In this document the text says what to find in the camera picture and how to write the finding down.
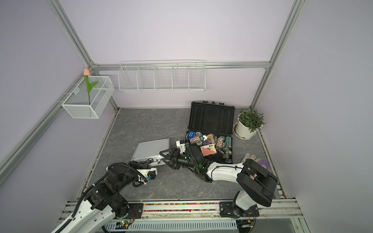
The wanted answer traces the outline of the silver aluminium poker case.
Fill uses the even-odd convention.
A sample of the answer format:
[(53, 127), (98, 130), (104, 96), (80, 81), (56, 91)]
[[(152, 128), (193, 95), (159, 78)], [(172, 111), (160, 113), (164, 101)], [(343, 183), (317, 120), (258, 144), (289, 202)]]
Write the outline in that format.
[(169, 138), (138, 143), (131, 161), (139, 163), (149, 162), (148, 165), (150, 167), (164, 165), (165, 163), (162, 161), (163, 157), (160, 155), (160, 152), (169, 148)]

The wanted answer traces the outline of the dark grey poker case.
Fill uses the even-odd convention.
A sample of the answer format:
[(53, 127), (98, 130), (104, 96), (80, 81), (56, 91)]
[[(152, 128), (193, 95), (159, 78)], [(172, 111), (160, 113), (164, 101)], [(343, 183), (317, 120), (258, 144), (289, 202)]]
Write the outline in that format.
[(231, 136), (235, 107), (215, 102), (192, 102), (188, 131), (215, 137)]

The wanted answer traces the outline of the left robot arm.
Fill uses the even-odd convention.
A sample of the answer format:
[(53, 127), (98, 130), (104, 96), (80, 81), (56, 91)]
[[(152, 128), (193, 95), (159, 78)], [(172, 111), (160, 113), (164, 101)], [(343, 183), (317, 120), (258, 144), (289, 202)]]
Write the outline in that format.
[(133, 210), (120, 192), (132, 184), (140, 187), (155, 179), (157, 169), (140, 169), (126, 163), (113, 163), (106, 169), (105, 175), (89, 186), (79, 198), (73, 212), (58, 226), (54, 233), (94, 233), (102, 229), (113, 219), (124, 219), (125, 228), (141, 217), (142, 208)]

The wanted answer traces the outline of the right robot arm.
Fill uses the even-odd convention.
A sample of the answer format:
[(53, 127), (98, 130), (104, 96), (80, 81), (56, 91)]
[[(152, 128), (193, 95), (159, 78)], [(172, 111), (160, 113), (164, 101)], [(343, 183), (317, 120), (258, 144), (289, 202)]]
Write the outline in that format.
[(186, 168), (202, 181), (239, 184), (242, 191), (237, 193), (233, 201), (236, 209), (246, 211), (256, 204), (270, 207), (275, 199), (278, 178), (253, 159), (246, 159), (239, 164), (220, 164), (206, 159), (193, 149), (187, 149), (185, 154), (181, 154), (178, 148), (163, 150), (159, 154), (171, 169)]

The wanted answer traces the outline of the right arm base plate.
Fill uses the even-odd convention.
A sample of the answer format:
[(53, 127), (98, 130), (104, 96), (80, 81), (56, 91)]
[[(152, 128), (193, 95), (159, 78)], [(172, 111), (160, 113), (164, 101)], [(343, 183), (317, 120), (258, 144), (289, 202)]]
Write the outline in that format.
[(219, 211), (221, 217), (240, 218), (240, 217), (258, 217), (259, 211), (257, 205), (251, 206), (248, 210), (239, 208), (233, 202), (219, 202)]

